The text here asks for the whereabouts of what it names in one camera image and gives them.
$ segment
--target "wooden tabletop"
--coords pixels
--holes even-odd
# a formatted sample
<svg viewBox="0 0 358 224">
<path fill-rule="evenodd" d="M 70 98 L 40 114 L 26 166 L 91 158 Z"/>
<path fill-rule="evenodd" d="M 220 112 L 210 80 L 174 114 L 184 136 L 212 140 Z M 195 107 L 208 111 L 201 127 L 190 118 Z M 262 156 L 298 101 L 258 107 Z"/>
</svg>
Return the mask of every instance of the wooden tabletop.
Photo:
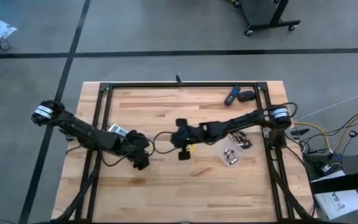
<svg viewBox="0 0 358 224">
<path fill-rule="evenodd" d="M 267 83 L 272 104 L 288 101 L 283 82 Z M 89 124 L 93 120 L 98 89 L 98 82 L 83 84 L 75 113 Z M 240 103 L 237 100 L 232 106 L 225 107 L 223 101 L 230 89 L 115 88 L 108 125 L 118 124 L 127 130 L 135 129 L 153 139 L 161 131 L 176 131 L 177 118 L 186 118 L 190 125 L 197 126 L 200 122 L 225 121 L 257 108 L 255 101 Z M 155 153 L 144 170 L 134 169 L 128 160 L 114 167 L 102 164 L 93 221 L 276 221 L 260 127 L 254 126 L 244 132 L 253 146 L 242 153 L 238 166 L 228 167 L 218 157 L 227 146 L 225 139 L 213 146 L 197 144 L 188 161 L 179 161 L 177 151 L 164 155 Z M 159 151 L 173 147 L 169 138 L 169 135 L 162 135 L 157 139 Z M 69 148 L 77 145 L 78 142 L 71 142 Z M 296 144 L 290 142 L 288 145 L 301 155 Z M 53 218 L 67 208 L 79 191 L 85 155 L 85 149 L 77 149 L 66 156 Z M 107 153 L 104 157 L 109 163 L 118 159 Z M 313 199 L 303 166 L 286 149 L 283 150 L 283 159 L 290 190 L 306 211 L 311 212 Z M 280 195 L 284 210 L 284 200 Z M 88 198 L 89 195 L 85 198 L 84 209 L 87 209 Z"/>
</svg>

